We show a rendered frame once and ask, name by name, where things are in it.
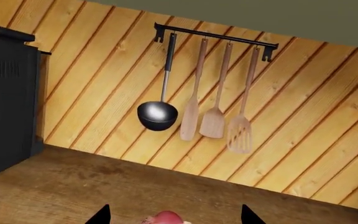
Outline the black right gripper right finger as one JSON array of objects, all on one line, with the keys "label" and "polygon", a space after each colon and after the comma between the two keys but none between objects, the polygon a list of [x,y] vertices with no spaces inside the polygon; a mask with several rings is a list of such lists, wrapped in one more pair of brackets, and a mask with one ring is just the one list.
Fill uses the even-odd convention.
[{"label": "black right gripper right finger", "polygon": [[247,205],[242,205],[241,210],[241,222],[242,224],[266,224],[255,212],[251,210]]}]

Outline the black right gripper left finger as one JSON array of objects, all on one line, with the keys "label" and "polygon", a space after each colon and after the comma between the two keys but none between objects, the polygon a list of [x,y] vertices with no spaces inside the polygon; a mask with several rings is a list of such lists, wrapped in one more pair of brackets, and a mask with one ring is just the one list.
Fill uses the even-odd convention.
[{"label": "black right gripper left finger", "polygon": [[103,206],[85,224],[110,224],[110,206]]}]

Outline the red onion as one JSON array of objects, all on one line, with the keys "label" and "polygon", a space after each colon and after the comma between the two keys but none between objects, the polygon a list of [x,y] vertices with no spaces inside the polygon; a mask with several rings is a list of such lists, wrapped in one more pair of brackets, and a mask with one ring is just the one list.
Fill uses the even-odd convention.
[{"label": "red onion", "polygon": [[184,221],[179,214],[171,210],[158,212],[154,216],[147,217],[141,224],[192,224]]}]

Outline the slotted wooden turner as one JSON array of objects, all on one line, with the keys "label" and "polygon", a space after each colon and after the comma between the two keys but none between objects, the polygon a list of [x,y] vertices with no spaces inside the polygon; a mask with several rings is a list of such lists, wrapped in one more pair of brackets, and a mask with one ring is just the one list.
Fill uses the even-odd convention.
[{"label": "slotted wooden turner", "polygon": [[239,114],[233,117],[227,127],[227,148],[232,152],[249,153],[252,147],[252,128],[245,117],[245,108],[249,96],[250,86],[254,79],[260,49],[254,47],[247,72],[246,87],[242,94]]}]

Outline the wide wooden turner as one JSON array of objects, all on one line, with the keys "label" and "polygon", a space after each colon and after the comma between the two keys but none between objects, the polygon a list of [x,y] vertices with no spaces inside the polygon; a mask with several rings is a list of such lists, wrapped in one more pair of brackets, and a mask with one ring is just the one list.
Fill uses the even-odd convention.
[{"label": "wide wooden turner", "polygon": [[226,48],[224,51],[215,103],[212,108],[210,108],[208,111],[205,112],[199,130],[199,133],[207,138],[221,139],[223,138],[224,135],[225,121],[224,121],[223,112],[219,108],[219,104],[221,101],[224,81],[226,78],[227,71],[229,69],[231,52],[232,52],[232,44],[231,42],[228,42],[226,44]]}]

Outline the black steel ladle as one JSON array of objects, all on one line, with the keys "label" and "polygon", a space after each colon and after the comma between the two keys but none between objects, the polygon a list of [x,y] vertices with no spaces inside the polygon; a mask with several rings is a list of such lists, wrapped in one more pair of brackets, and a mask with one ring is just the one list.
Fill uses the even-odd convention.
[{"label": "black steel ladle", "polygon": [[141,124],[152,131],[164,131],[170,128],[178,117],[177,109],[165,102],[168,79],[172,68],[173,54],[177,34],[171,33],[165,60],[162,92],[159,101],[148,101],[137,107],[137,117]]}]

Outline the narrow wooden spatula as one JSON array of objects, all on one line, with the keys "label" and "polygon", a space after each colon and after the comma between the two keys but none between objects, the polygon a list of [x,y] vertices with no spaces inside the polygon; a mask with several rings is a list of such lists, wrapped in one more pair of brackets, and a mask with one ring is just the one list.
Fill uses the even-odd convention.
[{"label": "narrow wooden spatula", "polygon": [[180,138],[184,141],[191,141],[195,135],[198,122],[198,87],[200,78],[203,72],[203,65],[206,56],[206,49],[208,46],[208,39],[201,39],[200,51],[195,70],[195,83],[193,92],[188,100],[180,126]]}]

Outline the black kitchen appliance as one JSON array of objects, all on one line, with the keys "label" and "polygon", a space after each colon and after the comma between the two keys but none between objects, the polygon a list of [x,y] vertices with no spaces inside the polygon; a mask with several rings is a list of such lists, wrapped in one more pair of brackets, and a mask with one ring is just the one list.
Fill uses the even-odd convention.
[{"label": "black kitchen appliance", "polygon": [[51,55],[26,45],[35,36],[0,27],[0,172],[40,153],[37,112],[42,59]]}]

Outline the black wall utensil rail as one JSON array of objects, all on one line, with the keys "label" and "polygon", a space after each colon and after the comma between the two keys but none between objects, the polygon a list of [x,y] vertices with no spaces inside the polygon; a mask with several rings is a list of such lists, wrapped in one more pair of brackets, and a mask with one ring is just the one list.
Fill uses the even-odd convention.
[{"label": "black wall utensil rail", "polygon": [[208,32],[203,32],[203,31],[198,31],[198,30],[192,30],[192,29],[185,29],[182,27],[166,26],[163,24],[158,24],[156,22],[154,23],[154,29],[156,30],[154,41],[160,42],[160,43],[163,43],[163,41],[164,41],[165,31],[170,30],[170,31],[176,31],[176,32],[181,32],[181,33],[187,33],[187,34],[191,34],[191,35],[199,35],[202,37],[212,37],[215,39],[230,40],[232,42],[242,42],[245,44],[262,46],[262,47],[264,47],[264,51],[262,54],[262,61],[267,61],[267,62],[272,61],[272,54],[275,50],[278,49],[278,46],[279,46],[279,44],[270,44],[267,42],[260,42],[257,40],[242,39],[242,38],[231,37],[231,36],[227,36],[227,35],[219,35],[219,34],[215,34],[215,33],[208,33]]}]

